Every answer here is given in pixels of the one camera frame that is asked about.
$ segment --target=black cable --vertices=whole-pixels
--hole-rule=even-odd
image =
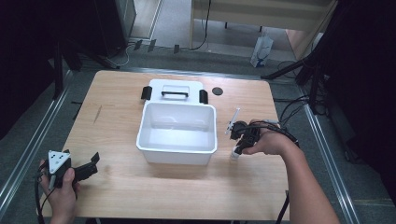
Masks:
[[[112,59],[112,58],[116,57],[117,55],[119,55],[122,50],[127,49],[128,47],[131,47],[134,44],[136,44],[136,42],[134,42],[134,41],[128,42],[128,44],[124,48],[117,49],[117,51],[113,55],[107,56],[106,58]]]
[[[206,37],[207,37],[207,21],[209,20],[209,12],[210,12],[210,6],[212,5],[212,0],[209,0],[209,7],[207,8],[207,15],[206,15],[206,23],[205,23],[205,38],[202,44],[195,48],[195,49],[190,49],[190,50],[196,50],[199,49],[205,42],[206,42]]]
[[[308,104],[308,102],[304,102],[302,105],[299,105],[296,109],[291,111],[291,113],[285,119],[282,120],[282,125],[285,126],[286,123],[289,121],[289,119],[291,117],[293,117],[295,114],[297,114],[303,108],[303,106],[305,106],[307,104]]]
[[[288,209],[289,206],[289,192],[286,193],[286,200],[283,203],[282,209],[279,212],[279,215],[277,216],[276,224],[280,224],[282,221],[283,216],[285,215],[286,209]]]
[[[283,116],[285,115],[286,110],[289,108],[289,106],[291,106],[291,105],[293,105],[293,104],[295,104],[295,103],[297,103],[297,102],[301,102],[301,101],[307,102],[308,99],[303,99],[303,98],[305,98],[305,97],[307,97],[307,96],[308,96],[308,95],[300,96],[300,97],[298,97],[297,99],[291,101],[288,105],[286,105],[285,109],[283,109],[282,114],[280,115],[279,123],[282,123],[282,122],[283,122]]]
[[[40,205],[40,196],[38,195],[38,183],[41,182],[41,176],[44,174],[42,170],[47,166],[48,161],[45,161],[37,170],[37,175],[35,176],[35,206],[37,208],[37,221],[39,224],[45,224],[43,218],[43,209]]]

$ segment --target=finger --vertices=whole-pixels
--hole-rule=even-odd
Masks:
[[[253,154],[255,154],[255,153],[260,152],[259,149],[258,149],[257,147],[255,147],[255,146],[244,148],[244,149],[242,150],[242,153],[245,154],[245,155],[253,155]]]
[[[73,188],[76,193],[79,193],[81,191],[81,185],[78,182],[73,186]]]
[[[75,177],[75,171],[73,168],[67,169],[66,173],[64,174],[64,182],[62,185],[62,191],[65,193],[69,193],[73,190],[73,180]]]

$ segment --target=aluminum rail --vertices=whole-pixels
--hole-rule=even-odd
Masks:
[[[18,163],[14,167],[11,175],[8,177],[6,184],[1,188],[0,191],[0,221],[6,213],[9,204],[11,203],[15,193],[18,190],[24,176],[26,175],[30,165],[37,151],[39,150],[41,143],[43,142],[52,122],[61,108],[64,98],[69,89],[69,84],[73,80],[73,73],[69,70],[64,76],[64,90],[61,92],[57,100],[53,100],[49,105],[44,118],[38,125],[35,133],[29,141],[26,149],[23,151]]]
[[[306,91],[304,89],[300,88],[300,91],[302,95],[306,95]],[[314,136],[317,139],[320,153],[323,157],[324,163],[329,173],[330,180],[332,181],[332,185],[337,195],[338,202],[340,203],[343,210],[346,222],[349,224],[359,224],[361,223],[359,220],[359,216],[356,212],[352,199],[349,196],[349,192],[347,190],[344,179],[338,171],[337,165],[334,161],[334,158],[332,157],[332,151],[320,127],[318,118],[313,114],[309,105],[305,105],[304,110],[306,116],[308,117],[312,131],[314,132]]]

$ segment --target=wire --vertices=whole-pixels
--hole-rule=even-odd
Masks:
[[[116,66],[124,66],[125,64],[127,64],[127,63],[129,62],[128,48],[130,48],[131,46],[134,46],[134,44],[128,46],[128,47],[125,49],[125,54],[126,54],[126,56],[127,56],[127,61],[126,61],[126,63],[114,63],[114,62],[112,62],[109,58],[106,57],[106,59],[107,59],[110,63],[112,63],[112,64],[114,64],[114,65],[116,65]]]
[[[305,106],[305,105],[307,105],[307,104],[308,104],[308,102],[304,102],[302,105],[299,105],[296,109],[294,109],[294,110],[290,113],[290,115],[288,115],[284,120],[282,120],[282,125],[285,126],[286,123],[289,121],[289,119],[290,119],[291,117],[293,117],[295,114],[297,114],[297,113],[303,108],[303,106]]]
[[[44,175],[45,173],[42,171],[48,164],[48,161],[45,161],[42,165],[37,170],[37,175],[35,177],[35,206],[37,208],[37,220],[39,224],[44,224],[44,218],[43,218],[43,205],[40,206],[40,197],[38,195],[38,183],[41,182],[41,176]]]
[[[279,123],[283,123],[283,125],[285,125],[286,123],[284,123],[283,116],[285,115],[286,110],[289,108],[289,106],[291,106],[291,105],[293,105],[293,104],[295,104],[295,103],[297,103],[297,102],[301,102],[301,101],[307,102],[308,99],[303,99],[303,98],[305,98],[305,97],[307,97],[307,96],[308,96],[308,95],[300,96],[300,97],[298,97],[297,99],[291,101],[288,105],[286,105],[285,109],[283,109],[282,114],[280,115]]]
[[[203,6],[202,6],[202,1],[199,1],[200,2],[200,5],[201,5],[201,14],[204,14],[204,12],[203,12]],[[202,30],[205,32],[205,26],[204,26],[204,19],[201,19],[201,26],[202,26]],[[206,48],[205,48],[205,50],[207,50],[209,48],[209,43],[207,43],[207,41],[206,41]]]
[[[283,203],[282,209],[280,210],[279,215],[277,216],[276,224],[280,224],[282,221],[283,216],[285,215],[286,209],[289,205],[289,191],[286,193],[286,200]]]
[[[202,44],[195,48],[195,49],[190,49],[190,50],[196,50],[199,49],[205,42],[206,42],[206,38],[207,38],[207,21],[209,21],[209,12],[210,12],[210,6],[212,5],[212,0],[209,0],[209,7],[207,8],[207,14],[206,14],[206,23],[205,23],[205,38],[204,41],[202,42]]]
[[[53,190],[49,193],[49,195],[47,195],[46,199],[44,199],[44,202],[41,204],[40,207],[40,212],[43,212],[43,208],[44,208],[44,204],[46,203],[47,199],[50,197],[50,195],[52,194],[52,192],[55,191],[55,188],[53,188]]]

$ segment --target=white plastic container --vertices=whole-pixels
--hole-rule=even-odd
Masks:
[[[151,98],[145,102],[136,139],[146,160],[206,165],[218,140],[215,107],[199,103],[203,84],[153,79],[149,85]]]

